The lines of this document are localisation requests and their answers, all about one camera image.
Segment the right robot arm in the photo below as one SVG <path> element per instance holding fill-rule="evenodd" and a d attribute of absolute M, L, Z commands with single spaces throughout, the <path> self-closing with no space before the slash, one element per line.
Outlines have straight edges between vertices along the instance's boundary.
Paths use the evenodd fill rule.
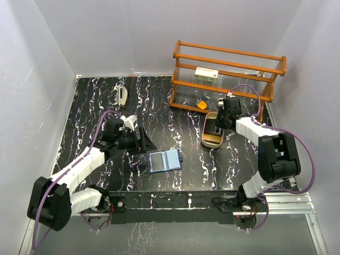
<path fill-rule="evenodd" d="M 235 96 L 218 100 L 216 127 L 234 129 L 258 148 L 258 171 L 240 185 L 236 197 L 219 205 L 250 210 L 260 202 L 258 195 L 301 173 L 295 138 L 286 132 L 277 132 L 256 121 L 254 116 L 242 115 L 240 100 Z"/>

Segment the blue card holder wallet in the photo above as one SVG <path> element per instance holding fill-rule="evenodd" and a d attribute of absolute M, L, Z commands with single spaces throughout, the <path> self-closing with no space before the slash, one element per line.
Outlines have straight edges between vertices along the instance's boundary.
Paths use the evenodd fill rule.
<path fill-rule="evenodd" d="M 153 172 L 151 170 L 150 155 L 154 153 L 158 153 L 158 152 L 162 153 L 163 155 L 164 169 L 162 171 Z M 158 152 L 152 152 L 148 155 L 148 165 L 149 165 L 150 174 L 168 172 L 168 171 L 177 171 L 183 168 L 183 158 L 181 156 L 181 152 L 178 149 L 158 151 Z"/>

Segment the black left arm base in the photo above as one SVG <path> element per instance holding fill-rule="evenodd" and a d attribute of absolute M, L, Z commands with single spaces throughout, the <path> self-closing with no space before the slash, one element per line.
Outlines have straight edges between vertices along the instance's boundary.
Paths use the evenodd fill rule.
<path fill-rule="evenodd" d="M 100 216 L 91 216 L 89 213 L 85 216 L 85 220 L 93 231 L 99 233 L 112 223 L 114 214 L 122 214 L 126 211 L 125 204 L 124 197 L 110 197 L 108 193 L 103 194 L 99 205 L 90 209 L 92 214 L 100 214 Z"/>

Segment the dark mirror-finish card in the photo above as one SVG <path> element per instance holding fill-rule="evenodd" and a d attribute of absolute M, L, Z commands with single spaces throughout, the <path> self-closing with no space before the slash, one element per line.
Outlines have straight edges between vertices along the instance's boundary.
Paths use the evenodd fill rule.
<path fill-rule="evenodd" d="M 150 155 L 151 170 L 153 172 L 162 171 L 164 169 L 163 155 L 162 153 L 154 153 Z"/>

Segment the stack of silver cards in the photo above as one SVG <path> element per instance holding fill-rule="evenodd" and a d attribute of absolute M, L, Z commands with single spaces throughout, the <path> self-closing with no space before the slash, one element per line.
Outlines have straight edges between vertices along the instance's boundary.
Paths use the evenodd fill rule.
<path fill-rule="evenodd" d="M 205 128 L 204 133 L 210 134 L 210 135 L 221 135 L 223 129 L 220 127 L 217 127 L 216 120 L 215 119 L 207 119 L 205 122 Z"/>

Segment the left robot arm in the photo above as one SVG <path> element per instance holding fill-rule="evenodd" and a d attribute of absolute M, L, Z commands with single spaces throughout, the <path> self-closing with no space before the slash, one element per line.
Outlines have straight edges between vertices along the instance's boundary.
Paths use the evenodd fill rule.
<path fill-rule="evenodd" d="M 80 183 L 117 151 L 138 155 L 156 148 L 143 127 L 123 120 L 107 121 L 104 130 L 96 132 L 93 141 L 74 161 L 50 178 L 41 176 L 35 181 L 27 216 L 60 231 L 71 216 L 84 210 L 107 210 L 110 204 L 108 191 L 96 185 L 76 191 Z"/>

